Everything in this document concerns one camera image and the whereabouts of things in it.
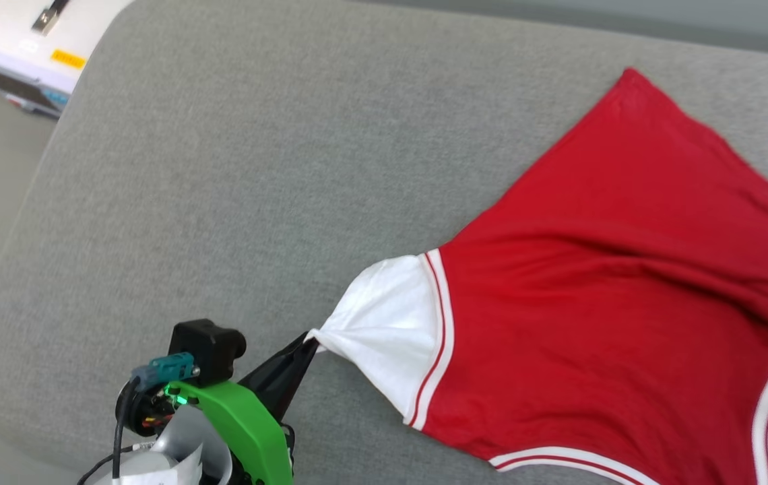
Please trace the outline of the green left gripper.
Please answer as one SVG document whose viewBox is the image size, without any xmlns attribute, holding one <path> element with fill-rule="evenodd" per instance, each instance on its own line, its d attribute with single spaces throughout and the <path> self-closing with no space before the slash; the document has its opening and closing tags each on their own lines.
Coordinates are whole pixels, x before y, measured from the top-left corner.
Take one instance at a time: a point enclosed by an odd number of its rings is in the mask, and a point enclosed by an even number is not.
<svg viewBox="0 0 768 485">
<path fill-rule="evenodd" d="M 278 422 L 317 349 L 317 339 L 304 332 L 238 384 L 169 383 L 166 396 L 178 408 L 166 427 L 166 453 L 177 459 L 199 453 L 205 484 L 292 484 L 294 464 Z"/>
</svg>

